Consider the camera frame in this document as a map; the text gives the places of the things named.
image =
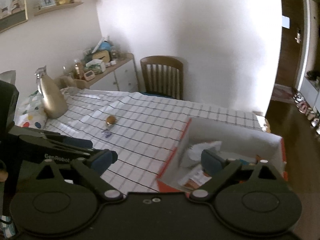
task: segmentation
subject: chair backrest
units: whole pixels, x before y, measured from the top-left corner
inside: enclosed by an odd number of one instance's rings
[[[151,56],[140,60],[147,93],[183,100],[183,64],[173,57]]]

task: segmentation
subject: grid pattern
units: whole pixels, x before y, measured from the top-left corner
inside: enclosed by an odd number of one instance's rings
[[[170,152],[177,146],[190,116],[214,119],[261,130],[255,114],[214,105],[138,92],[81,90],[67,97],[68,111],[49,120],[45,129],[75,138],[88,139],[97,149],[118,153],[118,161],[101,176],[124,194],[129,191],[157,192],[156,176]],[[106,118],[117,117],[105,138]]]

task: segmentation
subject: door handle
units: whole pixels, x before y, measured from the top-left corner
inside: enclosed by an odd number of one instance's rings
[[[301,43],[301,30],[299,28],[297,29],[297,37],[294,39],[297,41],[298,44]]]

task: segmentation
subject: gold vase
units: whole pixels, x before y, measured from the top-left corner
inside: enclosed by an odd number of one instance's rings
[[[35,75],[37,76],[38,91],[43,96],[42,104],[45,113],[50,119],[59,118],[68,110],[64,96],[54,81],[47,75],[47,66],[38,68]]]

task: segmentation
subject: shelf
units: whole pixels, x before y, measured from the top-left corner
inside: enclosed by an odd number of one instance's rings
[[[55,5],[55,6],[51,6],[51,7],[40,9],[40,10],[36,11],[34,13],[34,15],[37,16],[37,15],[44,14],[44,13],[47,13],[47,12],[52,12],[52,11],[55,11],[55,10],[72,8],[72,7],[76,7],[76,6],[80,5],[80,4],[83,4],[83,2],[68,3],[68,4],[63,4],[63,5]]]
[[[98,82],[100,79],[104,78],[106,75],[108,75],[109,73],[115,71],[117,68],[121,67],[122,65],[128,63],[130,60],[133,60],[133,54],[128,53],[127,54],[127,58],[124,60],[118,60],[117,64],[111,66],[111,67],[107,67],[105,72],[101,73],[101,74],[96,74],[95,78],[90,80],[90,81],[85,81],[85,80],[78,80],[76,79],[76,84],[77,87],[80,89],[85,89],[85,88],[90,88],[93,84],[95,84],[96,82]]]

